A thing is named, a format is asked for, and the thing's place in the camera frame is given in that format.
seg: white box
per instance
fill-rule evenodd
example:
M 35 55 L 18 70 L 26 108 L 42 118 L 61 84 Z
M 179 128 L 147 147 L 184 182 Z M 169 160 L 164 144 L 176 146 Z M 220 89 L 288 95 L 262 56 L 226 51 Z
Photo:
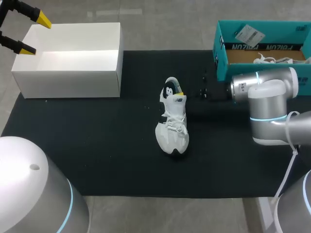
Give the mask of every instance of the white box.
M 36 49 L 12 67 L 24 98 L 120 97 L 120 23 L 32 25 L 23 42 Z

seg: white cable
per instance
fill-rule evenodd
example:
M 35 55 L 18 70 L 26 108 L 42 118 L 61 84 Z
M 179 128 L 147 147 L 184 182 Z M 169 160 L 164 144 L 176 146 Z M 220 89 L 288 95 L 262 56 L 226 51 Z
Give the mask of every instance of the white cable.
M 283 178 L 283 181 L 282 181 L 280 187 L 278 188 L 278 190 L 277 190 L 277 192 L 276 192 L 276 195 L 274 196 L 274 198 L 273 198 L 272 201 L 271 201 L 272 204 L 275 204 L 275 202 L 276 202 L 278 196 L 280 195 L 280 193 L 281 193 L 281 191 L 282 191 L 282 189 L 283 189 L 283 187 L 284 187 L 284 185 L 285 185 L 285 183 L 286 183 L 286 181 L 287 181 L 288 175 L 290 174 L 290 171 L 291 171 L 291 168 L 292 168 L 292 166 L 293 166 L 294 160 L 295 160 L 296 156 L 298 155 L 298 151 L 297 151 L 297 149 L 294 147 L 294 145 L 293 145 L 293 143 L 292 143 L 292 141 L 291 141 L 290 130 L 289 130 L 289 128 L 288 128 L 288 123 L 289 123 L 289 121 L 290 121 L 290 118 L 291 118 L 292 114 L 294 114 L 294 113 L 296 113 L 296 115 L 299 115 L 299 114 L 300 114 L 300 113 L 297 112 L 297 111 L 290 112 L 290 113 L 287 115 L 287 117 L 286 117 L 286 122 L 285 122 L 285 135 L 286 135 L 286 139 L 287 139 L 288 143 L 290 144 L 290 146 L 291 146 L 291 148 L 292 148 L 292 150 L 293 150 L 293 156 L 292 156 L 292 159 L 291 159 L 291 161 L 290 161 L 290 164 L 288 165 L 288 168 L 287 168 L 287 170 L 286 170 L 286 173 L 285 173 L 285 176 L 284 176 L 284 178 Z

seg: black mat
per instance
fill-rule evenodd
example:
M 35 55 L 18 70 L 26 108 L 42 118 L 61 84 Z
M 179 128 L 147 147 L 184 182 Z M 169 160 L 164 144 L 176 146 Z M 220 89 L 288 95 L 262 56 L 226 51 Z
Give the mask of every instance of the black mat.
M 186 93 L 201 86 L 211 51 L 125 51 L 121 99 L 25 100 L 18 97 L 2 136 L 40 146 L 82 195 L 185 198 L 273 196 L 292 156 L 289 146 L 252 141 L 247 104 L 187 102 L 189 154 L 164 156 L 155 127 L 169 76 Z M 307 111 L 311 98 L 289 101 Z M 288 184 L 310 168 L 302 148 Z

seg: white sneaker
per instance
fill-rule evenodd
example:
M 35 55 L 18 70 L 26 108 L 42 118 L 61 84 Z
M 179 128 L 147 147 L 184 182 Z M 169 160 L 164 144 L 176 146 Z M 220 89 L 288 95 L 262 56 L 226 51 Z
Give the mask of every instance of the white sneaker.
M 161 149 L 169 155 L 183 154 L 189 144 L 186 119 L 187 96 L 179 82 L 169 77 L 160 94 L 161 117 L 155 128 L 155 136 Z

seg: concrete floor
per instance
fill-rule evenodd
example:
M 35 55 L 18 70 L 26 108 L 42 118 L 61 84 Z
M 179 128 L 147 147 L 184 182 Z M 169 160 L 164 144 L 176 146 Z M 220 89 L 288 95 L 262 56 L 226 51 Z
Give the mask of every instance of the concrete floor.
M 24 1 L 42 9 L 52 23 L 119 21 L 126 50 L 212 49 L 219 19 L 311 20 L 310 0 Z M 1 30 L 3 35 L 23 40 L 31 24 L 17 12 L 9 12 Z M 0 54 L 1 133 L 19 88 L 11 74 L 15 54 L 3 47 Z M 259 227 L 254 227 L 256 214 L 251 214 L 256 210 L 251 204 L 244 206 L 242 199 L 86 197 L 86 200 L 92 214 L 91 233 L 260 232 Z

